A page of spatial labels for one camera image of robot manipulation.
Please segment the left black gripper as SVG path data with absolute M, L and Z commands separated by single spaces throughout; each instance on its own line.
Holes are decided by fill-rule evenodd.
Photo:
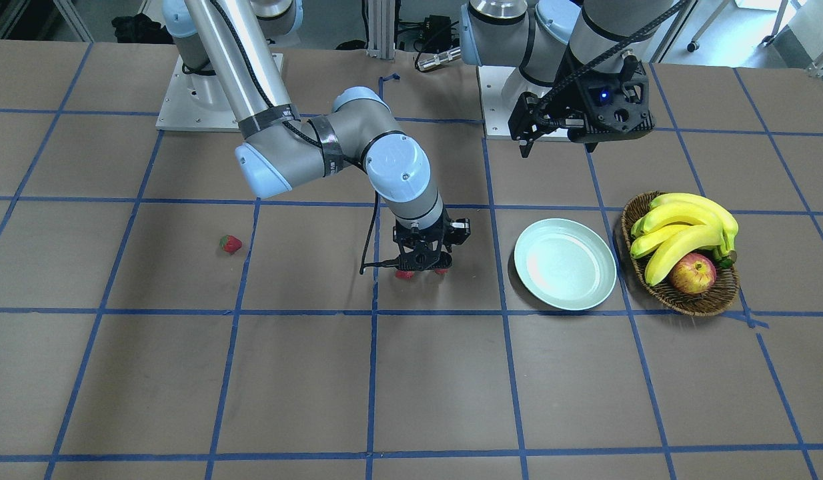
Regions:
M 566 51 L 552 90 L 542 97 L 521 93 L 508 118 L 510 139 L 528 158 L 534 142 L 564 129 L 572 143 L 592 154 L 603 142 L 640 139 L 655 128 L 646 68 L 636 55 L 620 57 L 619 70 L 586 68 Z

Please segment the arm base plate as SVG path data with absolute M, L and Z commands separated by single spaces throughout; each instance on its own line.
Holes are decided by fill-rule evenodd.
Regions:
M 542 97 L 551 90 L 528 81 L 518 68 L 507 66 L 479 66 L 478 83 L 486 137 L 491 140 L 510 140 L 508 121 L 521 93 Z
M 217 75 L 189 73 L 182 58 L 177 59 L 173 76 L 165 92 L 156 128 L 181 133 L 241 133 L 244 137 L 286 121 L 297 121 L 293 105 L 268 107 L 259 92 L 258 105 L 247 104 L 248 114 L 241 123 L 229 105 L 223 84 Z

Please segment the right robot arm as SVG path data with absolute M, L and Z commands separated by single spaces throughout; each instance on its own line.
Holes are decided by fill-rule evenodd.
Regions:
M 393 213 L 399 248 L 394 259 L 361 259 L 360 270 L 390 267 L 411 277 L 451 267 L 452 247 L 470 236 L 470 222 L 450 218 L 428 156 L 379 95 L 353 86 L 329 115 L 302 119 L 287 94 L 269 40 L 299 27 L 301 2 L 165 1 L 162 13 L 183 74 L 219 85 L 243 136 L 235 160 L 256 197 L 356 167 Z

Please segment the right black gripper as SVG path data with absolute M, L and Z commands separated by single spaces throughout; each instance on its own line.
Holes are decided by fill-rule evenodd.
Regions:
M 422 230 L 396 221 L 393 242 L 398 245 L 400 253 L 394 270 L 417 271 L 417 264 L 433 264 L 433 269 L 451 267 L 452 246 L 463 244 L 470 234 L 472 222 L 467 218 L 441 217 Z

